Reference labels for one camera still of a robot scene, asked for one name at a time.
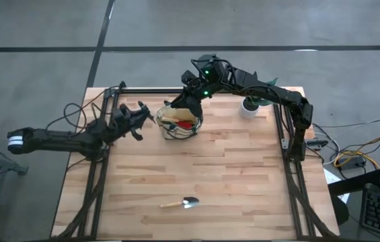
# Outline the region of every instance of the concrete floor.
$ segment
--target concrete floor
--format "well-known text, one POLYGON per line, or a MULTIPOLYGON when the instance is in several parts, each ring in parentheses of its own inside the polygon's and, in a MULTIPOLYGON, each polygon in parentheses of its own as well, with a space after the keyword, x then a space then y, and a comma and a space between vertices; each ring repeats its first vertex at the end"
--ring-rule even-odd
MULTIPOLYGON (((0 1, 0 47, 96 46, 107 0, 0 1)), ((378 45, 380 0, 125 0, 117 1, 105 46, 170 45, 378 45)), ((201 52, 103 53, 95 87, 126 81, 132 87, 180 86, 201 52)), ((380 117, 380 50, 331 52, 219 52, 262 81, 303 86, 319 125, 380 117)), ((92 52, 0 53, 0 150, 6 134, 44 127, 69 102, 80 103, 92 52)), ((54 129, 72 130, 65 122, 54 129)), ((332 136, 345 129, 327 130, 332 136)), ((338 140, 346 146, 380 135, 380 123, 338 140)), ((0 199, 0 241, 49 236, 67 153, 12 156, 29 165, 26 176, 8 173, 0 199)), ((380 149, 373 154, 380 162, 380 149)), ((361 171, 350 171, 347 176, 361 171)), ((359 218, 360 195, 348 206, 359 218)), ((375 239, 349 220, 347 238, 375 239)))

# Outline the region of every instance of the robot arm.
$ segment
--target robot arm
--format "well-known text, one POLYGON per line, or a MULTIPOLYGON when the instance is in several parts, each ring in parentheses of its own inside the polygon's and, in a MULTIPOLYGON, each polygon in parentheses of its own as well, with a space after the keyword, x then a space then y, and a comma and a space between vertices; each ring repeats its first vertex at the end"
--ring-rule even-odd
POLYGON ((259 97, 287 107, 295 128, 291 137, 290 161, 305 159, 305 131, 311 126, 313 106, 298 91, 289 91, 269 85, 251 74, 237 69, 227 60, 215 55, 204 55, 198 60, 191 60, 198 70, 198 77, 186 71, 182 83, 186 86, 172 102, 172 108, 188 108, 195 116, 202 116, 201 100, 211 98, 213 94, 225 90, 233 95, 259 97))
POLYGON ((7 133, 7 149, 13 154, 32 151, 79 152, 87 159, 102 158, 103 144, 113 143, 131 132, 137 140, 143 137, 138 133, 147 118, 153 121, 148 107, 139 102, 140 110, 131 111, 125 104, 112 110, 111 123, 104 118, 91 121, 83 132, 49 131, 45 129, 21 128, 7 133))

